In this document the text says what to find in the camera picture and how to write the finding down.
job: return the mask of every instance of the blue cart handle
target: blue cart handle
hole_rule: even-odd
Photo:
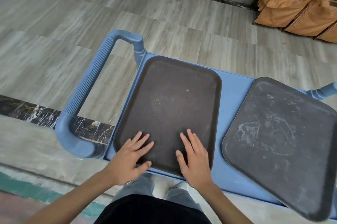
[[[99,158],[104,153],[102,144],[75,135],[73,124],[118,39],[133,44],[134,57],[139,65],[142,56],[146,53],[142,35],[124,30],[114,30],[109,33],[56,123],[55,133],[62,147],[82,158]]]

